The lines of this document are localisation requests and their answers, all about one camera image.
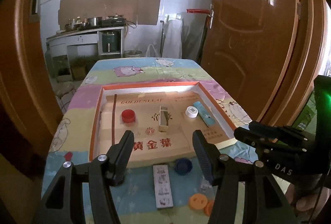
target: white plastic sheet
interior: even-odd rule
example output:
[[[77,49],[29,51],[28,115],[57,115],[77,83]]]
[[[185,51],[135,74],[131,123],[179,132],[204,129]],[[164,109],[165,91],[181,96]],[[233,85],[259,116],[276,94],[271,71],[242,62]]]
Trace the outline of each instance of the white plastic sheet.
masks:
[[[163,46],[163,58],[182,58],[182,20],[170,20],[165,31],[165,41]]]

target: cardboard sheet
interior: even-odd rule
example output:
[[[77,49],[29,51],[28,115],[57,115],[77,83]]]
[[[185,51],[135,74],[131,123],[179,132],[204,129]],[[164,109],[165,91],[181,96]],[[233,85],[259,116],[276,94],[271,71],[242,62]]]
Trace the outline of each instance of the cardboard sheet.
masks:
[[[129,160],[129,167],[194,156],[192,134],[196,129],[202,131],[209,143],[217,144],[219,148],[228,146],[227,141],[230,139],[218,123],[208,128],[199,115],[196,118],[186,116],[186,108],[196,101],[200,101],[212,115],[200,96],[193,91],[117,95],[113,140],[114,99],[114,95],[107,96],[107,103],[102,108],[99,154],[105,154],[112,143],[116,144],[120,141],[126,130],[131,130],[135,136],[135,145]],[[158,130],[160,106],[168,107],[169,128],[167,132]],[[125,109],[135,111],[136,121],[134,123],[122,122],[121,113]]]
[[[139,0],[138,24],[157,25],[161,0]]]
[[[58,11],[60,29],[68,20],[123,15],[138,24],[156,25],[160,0],[61,0]]]
[[[129,21],[136,23],[138,0],[105,0],[107,16],[123,15]]]

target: plastic bag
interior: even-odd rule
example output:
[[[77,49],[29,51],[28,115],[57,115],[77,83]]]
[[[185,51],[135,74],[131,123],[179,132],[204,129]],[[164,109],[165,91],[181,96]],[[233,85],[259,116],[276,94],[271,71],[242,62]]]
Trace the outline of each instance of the plastic bag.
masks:
[[[182,27],[183,22],[181,20],[170,20],[168,27],[165,30],[165,40],[163,45],[163,58],[182,58]]]
[[[201,181],[201,185],[200,185],[200,190],[202,192],[206,192],[208,189],[211,189],[212,186],[211,184],[205,179],[204,176],[202,176],[202,181]]]
[[[160,53],[155,49],[153,44],[148,45],[145,57],[159,58]]]

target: human hand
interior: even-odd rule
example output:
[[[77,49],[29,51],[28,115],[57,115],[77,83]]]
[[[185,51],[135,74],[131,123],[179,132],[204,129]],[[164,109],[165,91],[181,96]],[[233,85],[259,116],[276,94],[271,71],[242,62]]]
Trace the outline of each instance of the human hand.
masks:
[[[287,188],[287,191],[285,193],[285,197],[289,203],[293,201],[295,186],[293,184],[290,184]],[[299,219],[302,220],[308,220],[312,210],[315,206],[316,200],[317,200],[317,194],[308,195],[306,197],[303,197],[299,199],[296,203],[296,209],[302,213],[299,214]],[[319,214],[319,212],[322,210],[323,206],[327,202],[328,198],[330,196],[330,189],[323,188],[321,197],[319,198],[318,204],[316,206],[313,219]]]

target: white bottle cap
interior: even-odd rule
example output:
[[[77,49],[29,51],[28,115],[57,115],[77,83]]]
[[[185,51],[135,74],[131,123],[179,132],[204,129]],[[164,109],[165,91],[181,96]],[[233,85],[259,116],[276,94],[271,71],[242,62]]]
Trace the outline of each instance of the white bottle cap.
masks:
[[[185,114],[189,118],[195,118],[198,115],[198,110],[195,107],[188,107],[185,111]]]

